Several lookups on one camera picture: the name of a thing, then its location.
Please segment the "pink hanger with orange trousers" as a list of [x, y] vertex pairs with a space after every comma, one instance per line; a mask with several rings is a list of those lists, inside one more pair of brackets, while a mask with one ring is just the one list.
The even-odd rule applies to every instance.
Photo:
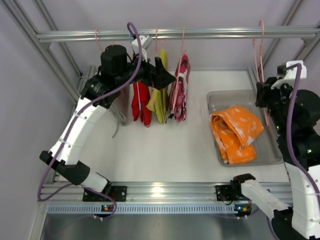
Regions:
[[255, 72], [257, 75], [257, 82], [264, 83], [265, 75], [264, 75], [264, 64], [263, 64], [263, 43], [265, 38], [265, 24], [263, 19], [259, 21], [258, 26], [261, 27], [260, 44], [258, 44], [256, 39], [253, 38], [252, 46], [253, 46], [253, 55], [254, 55]]

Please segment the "pink patterned trousers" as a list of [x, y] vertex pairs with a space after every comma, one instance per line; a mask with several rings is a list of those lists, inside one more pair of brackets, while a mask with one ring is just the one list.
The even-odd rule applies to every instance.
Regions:
[[186, 53], [183, 53], [174, 74], [178, 79], [171, 84], [167, 108], [167, 111], [169, 112], [168, 118], [174, 118], [178, 123], [185, 121], [187, 117], [190, 72], [191, 65], [189, 57]]

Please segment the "orange white trousers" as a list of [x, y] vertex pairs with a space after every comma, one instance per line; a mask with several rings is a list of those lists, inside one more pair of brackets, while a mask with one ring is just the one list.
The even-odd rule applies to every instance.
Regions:
[[247, 164], [257, 157], [253, 142], [263, 132], [261, 120], [240, 105], [215, 111], [209, 116], [214, 139], [225, 164]]

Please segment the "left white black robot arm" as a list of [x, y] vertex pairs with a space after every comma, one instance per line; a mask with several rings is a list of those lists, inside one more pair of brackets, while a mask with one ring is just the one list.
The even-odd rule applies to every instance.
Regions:
[[160, 57], [152, 65], [140, 55], [141, 49], [130, 58], [127, 49], [110, 45], [100, 55], [101, 65], [96, 75], [84, 85], [76, 109], [56, 144], [42, 151], [39, 158], [72, 185], [88, 189], [99, 198], [111, 192], [111, 182], [80, 161], [80, 153], [97, 121], [120, 96], [128, 85], [142, 82], [148, 87], [162, 90], [175, 81], [164, 67]]

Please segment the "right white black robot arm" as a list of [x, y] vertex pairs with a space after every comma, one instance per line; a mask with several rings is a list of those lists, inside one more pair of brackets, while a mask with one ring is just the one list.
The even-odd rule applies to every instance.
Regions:
[[277, 144], [287, 169], [293, 205], [265, 190], [251, 174], [231, 181], [233, 197], [248, 199], [271, 221], [280, 240], [320, 238], [320, 136], [314, 127], [320, 119], [320, 98], [306, 89], [285, 83], [272, 88], [277, 77], [256, 84], [256, 107], [266, 108], [278, 134]]

